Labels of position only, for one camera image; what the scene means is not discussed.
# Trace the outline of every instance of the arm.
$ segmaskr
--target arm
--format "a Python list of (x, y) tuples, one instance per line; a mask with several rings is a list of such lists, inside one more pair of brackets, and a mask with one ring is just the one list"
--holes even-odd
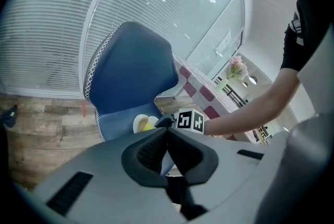
[(208, 120), (205, 135), (228, 135), (247, 132), (278, 117), (299, 87), (297, 71), (283, 68), (271, 88), (235, 112)]

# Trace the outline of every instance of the white stitched trim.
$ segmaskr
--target white stitched trim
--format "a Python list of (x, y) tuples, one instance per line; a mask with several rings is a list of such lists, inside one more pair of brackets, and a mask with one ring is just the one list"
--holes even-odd
[(96, 125), (98, 126), (98, 130), (100, 133), (100, 137), (102, 138), (102, 141), (105, 142), (104, 137), (101, 132), (100, 122), (99, 122), (99, 112), (97, 109), (95, 109), (95, 119), (96, 119)]
[(177, 71), (177, 66), (176, 66), (176, 62), (175, 62), (175, 58), (174, 58), (174, 54), (172, 53), (172, 57), (173, 57), (173, 61), (174, 61), (174, 67), (175, 67), (175, 71), (176, 71), (176, 74), (177, 74), (177, 84), (179, 82), (179, 77), (178, 77), (178, 71)]
[(110, 35), (106, 38), (105, 42), (102, 44), (102, 46), (100, 47), (97, 55), (95, 56), (94, 62), (92, 64), (92, 66), (90, 67), (90, 72), (89, 72), (89, 77), (87, 80), (87, 84), (85, 87), (85, 99), (87, 101), (90, 102), (90, 86), (92, 85), (92, 80), (93, 80), (93, 75), (95, 72), (95, 67), (97, 65), (97, 63), (99, 62), (99, 58), (101, 56), (102, 51), (104, 50), (104, 48), (106, 47), (107, 43), (109, 42), (110, 38), (112, 37), (112, 35), (115, 33), (115, 31), (121, 26), (122, 24), (120, 24), (119, 26), (117, 26), (111, 33)]

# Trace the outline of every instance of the chair seat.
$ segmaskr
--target chair seat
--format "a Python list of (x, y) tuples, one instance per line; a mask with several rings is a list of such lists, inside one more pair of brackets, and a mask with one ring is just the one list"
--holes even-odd
[[(155, 116), (158, 119), (162, 116), (154, 102), (120, 112), (99, 115), (99, 125), (104, 140), (113, 140), (133, 134), (133, 122), (139, 114)], [(166, 175), (173, 165), (174, 162), (167, 152), (162, 160), (161, 175)]]

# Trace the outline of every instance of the red object on floor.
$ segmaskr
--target red object on floor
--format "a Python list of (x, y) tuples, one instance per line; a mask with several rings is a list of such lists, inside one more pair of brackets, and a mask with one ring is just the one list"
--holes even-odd
[(82, 103), (82, 117), (86, 117), (86, 101), (83, 101)]

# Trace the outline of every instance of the person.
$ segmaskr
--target person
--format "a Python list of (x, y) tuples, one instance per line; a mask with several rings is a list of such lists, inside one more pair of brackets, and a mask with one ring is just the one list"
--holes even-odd
[(331, 0), (297, 0), (285, 32), (281, 69), (270, 89), (233, 113), (206, 121), (204, 134), (247, 132), (278, 117), (296, 93), (297, 74), (321, 43), (332, 15)]

